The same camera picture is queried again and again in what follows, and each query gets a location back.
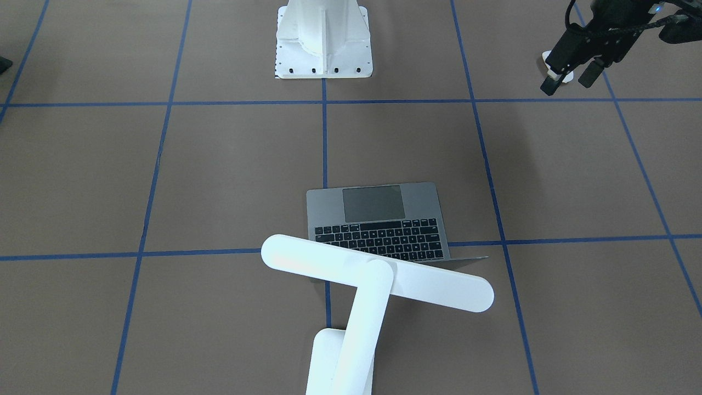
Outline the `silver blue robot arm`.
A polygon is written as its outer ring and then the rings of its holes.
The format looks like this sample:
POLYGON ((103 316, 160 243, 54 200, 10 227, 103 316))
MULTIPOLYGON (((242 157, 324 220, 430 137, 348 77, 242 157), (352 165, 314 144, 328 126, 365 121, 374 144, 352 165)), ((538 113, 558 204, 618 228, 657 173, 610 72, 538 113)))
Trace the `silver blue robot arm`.
POLYGON ((665 43, 699 42, 701 38, 700 1, 671 1, 674 14, 654 19, 666 1, 593 1, 592 19, 586 25, 571 21, 576 3, 565 11, 565 32, 544 59, 547 73, 541 91, 549 97, 565 83, 568 75, 581 65, 585 71, 578 78, 586 88, 608 67, 621 62, 646 30, 660 28, 665 43))

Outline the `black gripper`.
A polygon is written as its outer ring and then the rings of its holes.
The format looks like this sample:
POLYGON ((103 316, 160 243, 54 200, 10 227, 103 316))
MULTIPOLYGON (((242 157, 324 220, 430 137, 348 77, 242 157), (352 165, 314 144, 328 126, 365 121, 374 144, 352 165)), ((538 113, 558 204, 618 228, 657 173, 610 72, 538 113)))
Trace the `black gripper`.
POLYGON ((557 82, 546 75, 541 91, 548 97, 562 85, 565 75, 581 65, 587 67, 578 82, 582 87, 592 87, 606 68, 624 58, 659 12, 657 1, 593 1, 592 19, 579 25, 571 20, 575 5, 574 1, 568 3, 566 30, 546 60, 552 70, 562 75, 557 82))

